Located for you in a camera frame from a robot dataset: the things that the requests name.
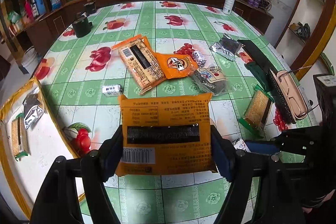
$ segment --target black container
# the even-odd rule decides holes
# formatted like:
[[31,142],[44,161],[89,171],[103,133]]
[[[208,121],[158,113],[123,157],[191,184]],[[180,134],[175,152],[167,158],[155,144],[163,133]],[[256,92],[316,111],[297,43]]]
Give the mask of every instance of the black container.
[[95,1],[88,2],[84,4],[83,7],[85,9],[86,16],[89,16],[97,12]]
[[86,16],[79,16],[72,23],[76,37],[80,38],[87,35],[91,31],[92,23],[88,21]]

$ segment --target white bottle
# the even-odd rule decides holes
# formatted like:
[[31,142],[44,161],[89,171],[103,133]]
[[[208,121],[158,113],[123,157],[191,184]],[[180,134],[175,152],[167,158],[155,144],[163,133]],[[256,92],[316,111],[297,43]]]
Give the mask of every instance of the white bottle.
[[223,13],[226,15],[230,15],[234,3],[235,3],[235,0],[225,0],[224,7],[223,7]]

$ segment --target tablecloth cherry print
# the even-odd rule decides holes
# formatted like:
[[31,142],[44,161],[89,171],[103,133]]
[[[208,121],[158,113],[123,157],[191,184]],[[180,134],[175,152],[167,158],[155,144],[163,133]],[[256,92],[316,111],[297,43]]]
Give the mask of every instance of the tablecloth cherry print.
[[[93,28],[85,37],[72,35],[71,26],[61,34],[44,56],[36,76],[61,128],[71,128],[74,124],[89,128],[90,149],[98,149],[121,123],[117,98],[103,95],[102,86],[120,84],[128,98],[141,97],[140,88],[118,52],[110,50],[116,43],[139,33],[147,36],[156,52],[199,50],[207,59],[206,66],[219,66],[234,90],[212,97],[210,118],[223,138],[252,138],[238,123],[252,99],[254,85],[258,84],[244,66],[247,57],[240,52],[240,58],[230,62],[211,52],[209,45],[218,42],[226,33],[234,39],[251,39],[279,69],[283,69],[283,61],[278,60],[280,54],[241,17],[235,13],[225,15],[210,6],[162,0],[103,7],[90,15],[89,20]],[[166,80],[143,97],[199,93],[197,85],[186,77]],[[275,107],[272,107],[264,130],[266,140],[280,133],[273,123],[275,115]],[[310,126],[310,116],[293,127]],[[302,160],[288,153],[281,157],[286,162]],[[210,171],[171,176],[115,175],[105,183],[120,221],[143,224],[182,221],[211,224],[229,186],[226,179]],[[250,217],[257,187],[257,178],[254,178],[246,211]],[[81,210],[89,221],[90,212],[85,201],[81,203]]]

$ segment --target orange food package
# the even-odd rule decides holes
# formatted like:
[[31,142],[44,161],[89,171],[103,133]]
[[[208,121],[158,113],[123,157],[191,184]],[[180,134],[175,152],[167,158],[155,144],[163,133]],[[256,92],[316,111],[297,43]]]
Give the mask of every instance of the orange food package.
[[111,49],[118,49],[121,59],[141,88],[140,95],[166,79],[146,37],[136,35]]
[[186,54],[153,53],[167,79],[192,75],[198,69],[197,63]]
[[211,158],[210,99],[211,93],[136,99],[119,96],[123,156],[115,173],[216,171]]

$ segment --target barcode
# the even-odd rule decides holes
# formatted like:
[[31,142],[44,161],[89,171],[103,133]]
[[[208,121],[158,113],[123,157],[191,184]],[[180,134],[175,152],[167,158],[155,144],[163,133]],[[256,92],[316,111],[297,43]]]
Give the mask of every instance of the barcode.
[[124,147],[121,161],[129,164],[155,164],[155,148]]
[[124,49],[122,49],[122,52],[123,52],[123,54],[125,55],[126,58],[132,56],[132,53],[131,53],[131,51],[129,50],[129,48],[124,48]]

